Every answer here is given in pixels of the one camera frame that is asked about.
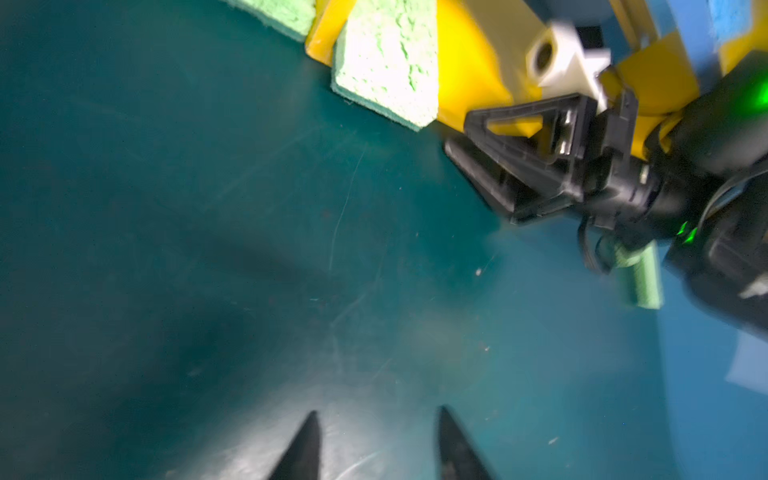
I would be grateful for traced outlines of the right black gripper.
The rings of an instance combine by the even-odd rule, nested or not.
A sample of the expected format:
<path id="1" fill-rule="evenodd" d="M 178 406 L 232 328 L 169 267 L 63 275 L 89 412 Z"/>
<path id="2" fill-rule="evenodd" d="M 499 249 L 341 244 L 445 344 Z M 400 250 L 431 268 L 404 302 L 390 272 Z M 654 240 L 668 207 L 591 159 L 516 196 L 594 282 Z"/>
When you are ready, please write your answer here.
<path id="1" fill-rule="evenodd" d="M 443 149 L 486 205 L 513 225 L 579 214 L 607 230 L 663 231 L 663 177 L 631 155 L 634 92 L 625 89 L 612 107 L 596 111 L 597 101 L 580 93 L 472 110 L 464 122 L 469 139 L 449 137 Z M 491 130 L 537 117 L 543 124 L 531 137 Z"/>

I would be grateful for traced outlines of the green sponge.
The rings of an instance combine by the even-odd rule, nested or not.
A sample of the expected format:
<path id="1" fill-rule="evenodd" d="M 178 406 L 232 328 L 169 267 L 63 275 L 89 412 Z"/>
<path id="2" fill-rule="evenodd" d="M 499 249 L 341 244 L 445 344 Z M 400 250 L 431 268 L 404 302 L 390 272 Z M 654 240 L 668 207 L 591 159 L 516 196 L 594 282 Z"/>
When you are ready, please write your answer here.
<path id="1" fill-rule="evenodd" d="M 358 1 L 334 46 L 332 90 L 413 131 L 438 116 L 435 1 Z"/>
<path id="2" fill-rule="evenodd" d="M 660 310 L 664 304 L 663 284 L 658 245 L 651 241 L 646 246 L 630 250 L 618 240 L 604 237 L 596 247 L 598 258 L 608 271 L 618 269 L 627 282 L 629 300 L 633 305 Z"/>
<path id="3" fill-rule="evenodd" d="M 226 3 L 297 42 L 305 41 L 316 17 L 314 0 L 226 0 Z"/>

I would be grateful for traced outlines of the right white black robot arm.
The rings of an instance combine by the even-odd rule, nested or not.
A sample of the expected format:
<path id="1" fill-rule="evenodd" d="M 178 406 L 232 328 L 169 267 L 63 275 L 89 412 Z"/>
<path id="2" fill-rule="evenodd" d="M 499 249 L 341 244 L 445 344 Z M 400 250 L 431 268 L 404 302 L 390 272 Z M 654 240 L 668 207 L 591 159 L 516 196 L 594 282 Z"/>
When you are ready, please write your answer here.
<path id="1" fill-rule="evenodd" d="M 656 241 L 688 294 L 738 325 L 767 326 L 767 55 L 746 54 L 714 88 L 631 152 L 639 103 L 581 93 L 469 112 L 444 150 L 486 202 L 524 225 L 569 212 L 584 264 L 608 274 Z"/>

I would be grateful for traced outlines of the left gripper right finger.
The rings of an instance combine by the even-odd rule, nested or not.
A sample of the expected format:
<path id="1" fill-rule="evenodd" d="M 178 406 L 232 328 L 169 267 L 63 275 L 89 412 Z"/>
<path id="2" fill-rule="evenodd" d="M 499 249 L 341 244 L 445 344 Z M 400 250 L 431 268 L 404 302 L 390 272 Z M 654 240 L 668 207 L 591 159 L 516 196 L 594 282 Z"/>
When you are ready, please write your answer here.
<path id="1" fill-rule="evenodd" d="M 439 474 L 443 480 L 491 480 L 492 475 L 475 452 L 459 422 L 447 406 L 438 410 Z"/>

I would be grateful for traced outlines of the blue sponge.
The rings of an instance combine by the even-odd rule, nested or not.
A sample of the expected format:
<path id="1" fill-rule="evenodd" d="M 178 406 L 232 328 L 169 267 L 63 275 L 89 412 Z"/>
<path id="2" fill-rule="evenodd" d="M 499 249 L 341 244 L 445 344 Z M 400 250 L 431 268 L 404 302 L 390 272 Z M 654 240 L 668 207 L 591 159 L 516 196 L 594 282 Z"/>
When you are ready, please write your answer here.
<path id="1" fill-rule="evenodd" d="M 753 23 L 752 0 L 708 0 L 714 42 L 720 46 L 748 33 Z"/>

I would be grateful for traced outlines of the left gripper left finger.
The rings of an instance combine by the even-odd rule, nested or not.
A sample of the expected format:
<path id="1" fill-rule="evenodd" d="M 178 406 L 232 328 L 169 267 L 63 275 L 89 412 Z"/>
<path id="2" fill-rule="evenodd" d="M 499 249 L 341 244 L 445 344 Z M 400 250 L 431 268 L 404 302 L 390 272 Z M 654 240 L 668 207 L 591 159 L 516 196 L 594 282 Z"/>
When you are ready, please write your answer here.
<path id="1" fill-rule="evenodd" d="M 268 480 L 318 480 L 321 469 L 321 426 L 310 411 L 274 466 Z"/>

